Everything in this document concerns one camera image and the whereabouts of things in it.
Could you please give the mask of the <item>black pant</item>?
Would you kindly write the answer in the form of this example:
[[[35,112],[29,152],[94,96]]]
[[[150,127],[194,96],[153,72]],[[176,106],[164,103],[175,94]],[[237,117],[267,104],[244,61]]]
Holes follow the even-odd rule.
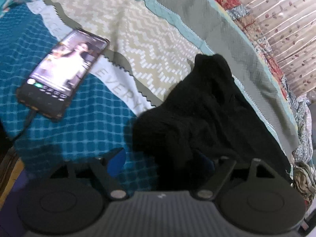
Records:
[[[286,155],[219,54],[196,55],[193,70],[165,101],[135,120],[132,149],[154,163],[154,190],[196,190],[211,177],[210,162],[221,157],[262,159],[290,181]]]

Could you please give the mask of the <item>crumpled patterned clothes pile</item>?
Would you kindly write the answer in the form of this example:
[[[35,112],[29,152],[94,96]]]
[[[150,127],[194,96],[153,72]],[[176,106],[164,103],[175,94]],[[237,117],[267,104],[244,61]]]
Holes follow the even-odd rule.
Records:
[[[293,187],[309,207],[315,198],[315,168],[304,162],[299,162],[293,168]]]

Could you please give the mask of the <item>black smartphone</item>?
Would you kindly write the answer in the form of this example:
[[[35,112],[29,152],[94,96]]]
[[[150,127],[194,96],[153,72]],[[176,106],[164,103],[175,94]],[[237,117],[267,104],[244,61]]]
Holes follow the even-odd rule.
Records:
[[[110,41],[74,29],[38,63],[17,89],[19,103],[52,120],[60,120],[90,68]]]

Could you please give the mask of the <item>beige floral curtain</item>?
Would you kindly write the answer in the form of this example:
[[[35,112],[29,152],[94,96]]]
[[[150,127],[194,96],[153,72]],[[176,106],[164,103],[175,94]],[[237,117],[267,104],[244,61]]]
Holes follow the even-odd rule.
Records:
[[[315,0],[239,0],[256,19],[296,96],[315,89]]]

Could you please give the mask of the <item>grey and teal blanket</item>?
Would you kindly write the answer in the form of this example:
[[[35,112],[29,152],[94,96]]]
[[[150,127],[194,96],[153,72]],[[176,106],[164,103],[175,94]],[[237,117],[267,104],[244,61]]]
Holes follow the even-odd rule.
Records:
[[[204,54],[220,54],[235,83],[284,152],[298,146],[297,125],[280,86],[245,34],[214,0],[143,0]]]

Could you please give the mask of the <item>red patchwork quilt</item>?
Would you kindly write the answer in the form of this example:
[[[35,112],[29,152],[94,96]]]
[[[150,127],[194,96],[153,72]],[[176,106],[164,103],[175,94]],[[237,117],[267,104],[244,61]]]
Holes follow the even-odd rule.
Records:
[[[308,162],[313,155],[312,145],[312,116],[306,103],[306,94],[296,96],[288,84],[288,80],[277,61],[275,60],[273,50],[264,36],[262,29],[249,9],[247,9],[239,0],[216,0],[222,6],[235,22],[235,24],[244,32],[250,42],[255,47],[259,55],[264,59],[272,71],[273,76],[279,82],[281,90],[286,96],[287,101],[293,110],[295,120],[298,126],[299,145],[294,151],[296,162]]]

